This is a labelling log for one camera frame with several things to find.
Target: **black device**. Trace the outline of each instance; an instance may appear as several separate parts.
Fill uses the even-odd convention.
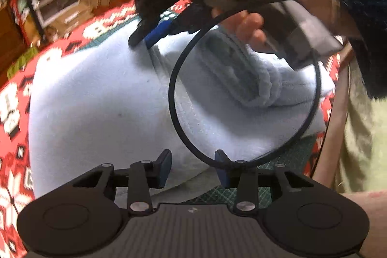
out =
[[[230,162],[218,150],[215,159]],[[363,209],[283,164],[273,170],[218,170],[222,185],[238,188],[234,206],[160,204],[149,188],[164,187],[172,154],[129,169],[102,164],[28,204],[17,229],[26,258],[360,257],[369,229]],[[258,187],[272,204],[259,209]],[[114,203],[128,187],[127,209]]]
[[[160,15],[179,0],[135,0],[136,10],[141,21],[129,38],[129,45],[134,47],[158,26]],[[191,0],[192,3],[180,15],[155,32],[156,43],[160,38],[187,31],[194,33],[212,20],[211,10],[217,7],[223,11],[238,8],[240,4],[258,0]],[[285,58],[288,64],[298,70],[312,63],[311,50],[318,57],[331,56],[342,46],[329,33],[323,24],[313,17],[303,6],[294,0],[274,4],[265,4],[253,8],[265,20],[264,31],[268,37],[267,45],[274,48],[273,53]]]

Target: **blue knit sleeve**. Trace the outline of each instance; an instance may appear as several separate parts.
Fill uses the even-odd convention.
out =
[[[387,0],[340,0],[362,41],[350,39],[370,97],[387,96]]]

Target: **black plastic mount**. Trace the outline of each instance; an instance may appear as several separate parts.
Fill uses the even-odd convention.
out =
[[[215,153],[215,159],[231,162],[222,150]],[[154,162],[136,162],[128,169],[114,170],[112,164],[106,163],[38,198],[23,209],[17,222],[25,247],[46,257],[79,257],[112,243],[127,226],[141,229],[141,222],[153,222],[146,220],[149,216],[165,217],[162,222],[168,225],[173,217],[171,211],[178,205],[164,205],[165,213],[160,212],[160,207],[154,209],[149,189],[165,186],[171,166],[169,150],[164,150]],[[293,173],[283,164],[277,164],[273,170],[218,170],[218,176],[225,188],[237,188],[230,212],[240,218],[252,218],[255,229],[260,228],[288,253],[301,257],[345,257],[359,250],[367,236],[369,221],[360,206],[306,176]],[[127,209],[114,203],[117,187],[128,187]],[[259,187],[271,190],[273,202],[265,209],[259,209]],[[204,214],[214,208],[201,209]],[[186,217],[186,210],[181,211]],[[152,224],[160,228],[161,221],[155,220]],[[181,224],[193,233],[189,220]],[[204,225],[198,228],[205,229],[208,223],[200,224]],[[165,228],[176,233],[175,227]],[[251,237],[253,242],[260,242]]]

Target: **black clip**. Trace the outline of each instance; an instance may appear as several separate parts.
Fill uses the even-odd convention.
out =
[[[156,161],[133,163],[129,169],[114,172],[117,186],[128,187],[128,211],[132,215],[147,215],[152,211],[149,188],[165,186],[172,167],[172,153],[164,150]]]
[[[215,152],[215,160],[231,163],[223,150]],[[216,170],[224,188],[238,188],[233,211],[240,215],[252,215],[258,211],[258,169]]]

